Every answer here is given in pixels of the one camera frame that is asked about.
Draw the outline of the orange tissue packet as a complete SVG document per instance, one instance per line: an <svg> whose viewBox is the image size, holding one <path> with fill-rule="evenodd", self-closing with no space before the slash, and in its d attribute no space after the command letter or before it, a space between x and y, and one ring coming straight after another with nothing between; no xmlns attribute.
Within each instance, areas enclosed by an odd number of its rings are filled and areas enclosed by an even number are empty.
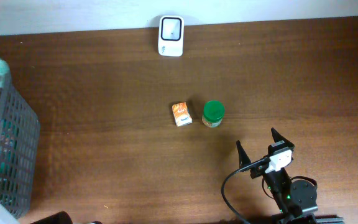
<svg viewBox="0 0 358 224"><path fill-rule="evenodd" d="M187 104L185 102L177 103L172 106L172 112L175 120L175 124L185 126L193 122L192 117L189 114Z"/></svg>

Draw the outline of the green lid jar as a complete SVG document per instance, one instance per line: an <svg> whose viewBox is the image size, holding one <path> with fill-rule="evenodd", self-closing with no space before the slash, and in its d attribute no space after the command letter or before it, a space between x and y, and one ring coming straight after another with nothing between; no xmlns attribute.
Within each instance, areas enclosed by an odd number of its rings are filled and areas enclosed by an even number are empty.
<svg viewBox="0 0 358 224"><path fill-rule="evenodd" d="M208 101L203 108L202 122L209 128L218 127L224 118L224 114L225 109L220 101Z"/></svg>

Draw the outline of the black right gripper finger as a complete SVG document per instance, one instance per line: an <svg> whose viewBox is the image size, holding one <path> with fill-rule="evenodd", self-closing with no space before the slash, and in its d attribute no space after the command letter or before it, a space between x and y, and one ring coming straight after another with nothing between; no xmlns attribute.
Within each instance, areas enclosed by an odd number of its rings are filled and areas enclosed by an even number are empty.
<svg viewBox="0 0 358 224"><path fill-rule="evenodd" d="M294 147L294 144L283 137L275 128L271 128L272 137L275 143L283 141L288 147Z"/></svg>
<svg viewBox="0 0 358 224"><path fill-rule="evenodd" d="M251 163L249 156L246 154L240 140L236 141L236 147L239 155L239 168L242 169Z"/></svg>

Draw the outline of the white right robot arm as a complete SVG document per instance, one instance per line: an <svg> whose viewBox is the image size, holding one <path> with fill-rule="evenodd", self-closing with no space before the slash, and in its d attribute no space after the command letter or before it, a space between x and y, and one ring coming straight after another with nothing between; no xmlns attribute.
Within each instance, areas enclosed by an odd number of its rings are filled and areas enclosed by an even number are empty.
<svg viewBox="0 0 358 224"><path fill-rule="evenodd" d="M274 143L268 146L263 158L252 162L240 141L236 141L239 171L249 171L252 179L261 177L262 185L272 194L280 213L274 223L344 223L342 217L316 217L318 184L305 176L290 177L286 166L293 161L295 145L272 128Z"/></svg>

